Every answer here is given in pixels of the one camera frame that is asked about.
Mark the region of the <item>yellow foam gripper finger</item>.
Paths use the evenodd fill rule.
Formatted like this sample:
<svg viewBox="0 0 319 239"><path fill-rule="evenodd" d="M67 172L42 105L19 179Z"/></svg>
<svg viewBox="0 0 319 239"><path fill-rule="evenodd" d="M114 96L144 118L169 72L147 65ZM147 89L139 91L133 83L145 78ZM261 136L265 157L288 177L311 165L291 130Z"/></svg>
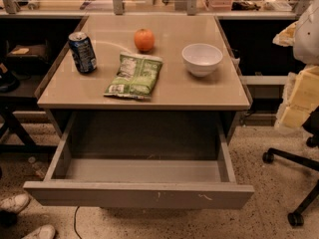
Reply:
<svg viewBox="0 0 319 239"><path fill-rule="evenodd" d="M276 114L276 129L302 127L319 107L319 67L307 65L298 74L289 73L282 103Z"/></svg>

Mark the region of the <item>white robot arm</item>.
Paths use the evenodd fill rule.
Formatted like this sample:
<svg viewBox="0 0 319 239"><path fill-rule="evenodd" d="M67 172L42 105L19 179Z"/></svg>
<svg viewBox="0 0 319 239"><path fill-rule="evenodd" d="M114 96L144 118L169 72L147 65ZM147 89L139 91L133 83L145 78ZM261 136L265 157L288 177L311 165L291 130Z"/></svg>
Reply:
<svg viewBox="0 0 319 239"><path fill-rule="evenodd" d="M313 0L299 20L277 34L272 43L291 46L294 58L305 64L298 74L288 74L276 114L275 127L288 133L302 127L319 107L319 0Z"/></svg>

